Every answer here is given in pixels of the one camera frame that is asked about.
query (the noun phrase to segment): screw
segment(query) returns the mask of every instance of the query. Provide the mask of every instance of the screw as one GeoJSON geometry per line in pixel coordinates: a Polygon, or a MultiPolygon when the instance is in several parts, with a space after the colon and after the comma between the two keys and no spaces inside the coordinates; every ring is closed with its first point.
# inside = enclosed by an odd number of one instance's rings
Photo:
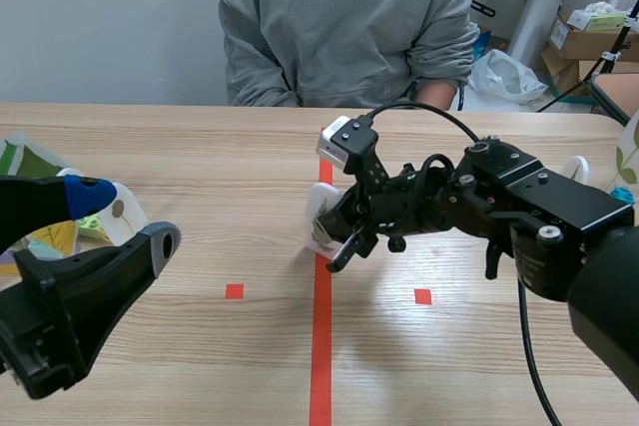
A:
{"type": "Polygon", "coordinates": [[[543,226],[537,232],[537,239],[542,243],[556,244],[563,240],[563,233],[557,226],[543,226]]]}
{"type": "Polygon", "coordinates": [[[486,144],[485,142],[477,142],[476,144],[471,145],[469,150],[473,154],[481,154],[482,152],[486,152],[488,150],[488,144],[486,144]]]}
{"type": "Polygon", "coordinates": [[[467,187],[469,185],[472,185],[475,181],[475,177],[473,175],[463,175],[459,178],[459,182],[464,186],[467,187]]]}

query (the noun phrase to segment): cardboard box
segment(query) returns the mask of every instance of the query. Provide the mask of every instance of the cardboard box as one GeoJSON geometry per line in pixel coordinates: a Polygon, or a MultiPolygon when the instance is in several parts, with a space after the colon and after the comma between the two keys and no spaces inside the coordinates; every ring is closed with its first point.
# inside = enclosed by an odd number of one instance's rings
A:
{"type": "Polygon", "coordinates": [[[585,10],[575,10],[568,19],[568,25],[582,32],[621,30],[626,15],[625,12],[594,14],[592,12],[586,12],[585,10]]]}
{"type": "MultiPolygon", "coordinates": [[[[597,61],[601,54],[610,52],[618,36],[619,30],[581,32],[568,25],[563,17],[557,16],[550,36],[550,45],[561,59],[597,61]]],[[[639,35],[631,32],[626,43],[630,48],[622,52],[622,61],[639,62],[639,35]]]]}
{"type": "MultiPolygon", "coordinates": [[[[541,54],[546,70],[552,79],[551,89],[555,96],[559,96],[574,87],[579,81],[586,78],[586,75],[592,70],[596,62],[589,60],[571,60],[562,59],[550,44],[546,46],[546,50],[541,54]]],[[[615,70],[617,74],[634,74],[639,73],[639,63],[634,62],[618,62],[615,70]]],[[[570,94],[573,99],[586,99],[590,95],[588,93],[588,85],[583,85],[570,94]]]]}

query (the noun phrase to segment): gray sweatshirt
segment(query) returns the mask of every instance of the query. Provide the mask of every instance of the gray sweatshirt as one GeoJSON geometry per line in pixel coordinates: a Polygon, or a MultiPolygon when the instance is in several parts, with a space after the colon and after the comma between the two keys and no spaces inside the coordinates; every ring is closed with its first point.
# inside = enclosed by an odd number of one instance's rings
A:
{"type": "Polygon", "coordinates": [[[221,0],[231,105],[366,107],[465,84],[472,0],[221,0]]]}

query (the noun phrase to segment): wooden surface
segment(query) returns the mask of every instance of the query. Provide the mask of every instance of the wooden surface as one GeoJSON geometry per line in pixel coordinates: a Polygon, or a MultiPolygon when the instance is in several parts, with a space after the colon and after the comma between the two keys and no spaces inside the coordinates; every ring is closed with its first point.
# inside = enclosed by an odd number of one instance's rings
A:
{"type": "Polygon", "coordinates": [[[639,110],[639,74],[600,75],[595,80],[610,100],[632,118],[639,110]]]}
{"type": "MultiPolygon", "coordinates": [[[[320,127],[342,114],[0,105],[0,135],[26,132],[87,175],[127,185],[151,220],[184,234],[89,378],[31,402],[0,377],[0,425],[308,425],[314,255],[302,249],[304,206],[320,127]],[[225,300],[227,283],[244,283],[245,299],[225,300]]],[[[584,155],[601,181],[621,134],[597,116],[459,117],[550,168],[584,155]]],[[[386,113],[375,125],[393,173],[435,152],[457,161],[467,145],[424,112],[386,113]]],[[[458,231],[411,239],[400,255],[381,244],[333,278],[332,424],[546,424],[522,352],[513,263],[486,281],[485,247],[458,231]],[[433,306],[416,305],[415,288],[431,289],[433,306]]],[[[572,335],[566,306],[529,301],[538,366],[563,423],[637,424],[639,406],[572,335]]]]}

